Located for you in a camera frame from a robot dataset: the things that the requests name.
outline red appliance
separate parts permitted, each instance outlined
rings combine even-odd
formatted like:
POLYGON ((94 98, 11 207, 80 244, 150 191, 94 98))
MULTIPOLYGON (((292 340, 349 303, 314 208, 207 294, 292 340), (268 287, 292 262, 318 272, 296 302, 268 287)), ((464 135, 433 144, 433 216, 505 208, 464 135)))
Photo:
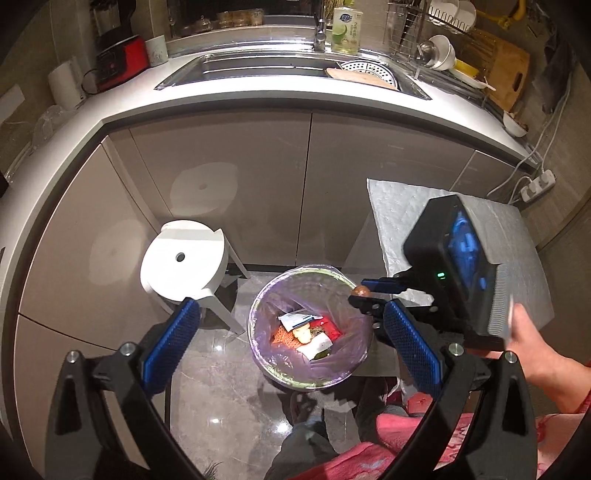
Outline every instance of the red appliance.
POLYGON ((96 67, 100 92, 126 82, 150 67, 145 42, 136 35, 112 45, 98 54, 96 67))

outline sink strainer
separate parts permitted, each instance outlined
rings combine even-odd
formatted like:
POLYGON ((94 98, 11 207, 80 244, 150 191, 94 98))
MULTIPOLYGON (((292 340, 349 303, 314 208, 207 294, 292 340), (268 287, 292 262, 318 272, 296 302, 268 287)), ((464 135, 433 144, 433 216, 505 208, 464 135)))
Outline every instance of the sink strainer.
POLYGON ((371 75, 375 75, 383 81, 388 82, 390 85, 396 88, 396 90, 398 90, 398 82, 392 72, 378 63, 354 60, 342 63, 340 67, 343 70, 348 70, 350 72, 370 73, 371 75))

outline wooden cutting board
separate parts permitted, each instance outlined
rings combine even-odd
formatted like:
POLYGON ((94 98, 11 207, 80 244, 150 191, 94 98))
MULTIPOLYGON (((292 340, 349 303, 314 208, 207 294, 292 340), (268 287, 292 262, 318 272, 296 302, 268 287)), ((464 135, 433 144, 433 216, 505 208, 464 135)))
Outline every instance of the wooden cutting board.
POLYGON ((373 85, 375 87, 389 88, 390 90, 396 90, 394 85, 390 85, 381 78, 372 75, 371 73, 363 72, 350 72, 348 70, 341 69, 326 69, 326 73, 337 80, 347 80, 348 82, 364 83, 366 85, 373 85))
POLYGON ((496 92, 489 92, 489 96, 500 108, 511 112, 527 81, 530 54, 492 33, 484 30, 478 33, 496 45, 492 67, 486 77, 496 92))

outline dish soap bottle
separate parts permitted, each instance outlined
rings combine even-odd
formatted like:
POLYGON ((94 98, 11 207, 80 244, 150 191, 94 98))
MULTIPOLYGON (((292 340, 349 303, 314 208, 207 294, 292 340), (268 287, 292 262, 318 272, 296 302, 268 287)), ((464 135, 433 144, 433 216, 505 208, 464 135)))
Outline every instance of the dish soap bottle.
POLYGON ((330 49, 356 55, 359 51, 361 17, 363 12, 353 8, 355 0, 345 0, 342 7, 335 8, 330 49))

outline person's leg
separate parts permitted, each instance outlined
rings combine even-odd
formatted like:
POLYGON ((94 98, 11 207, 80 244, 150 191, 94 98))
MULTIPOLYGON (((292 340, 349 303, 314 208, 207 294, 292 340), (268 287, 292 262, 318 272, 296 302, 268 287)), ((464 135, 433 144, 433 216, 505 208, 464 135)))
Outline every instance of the person's leg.
POLYGON ((367 377, 359 399, 355 423, 359 440, 380 445, 375 429, 375 419, 384 412, 388 396, 388 383, 384 377, 367 377))
POLYGON ((293 429, 283 440, 264 480, 286 480, 338 454, 329 442, 320 395, 294 393, 291 397, 293 429))

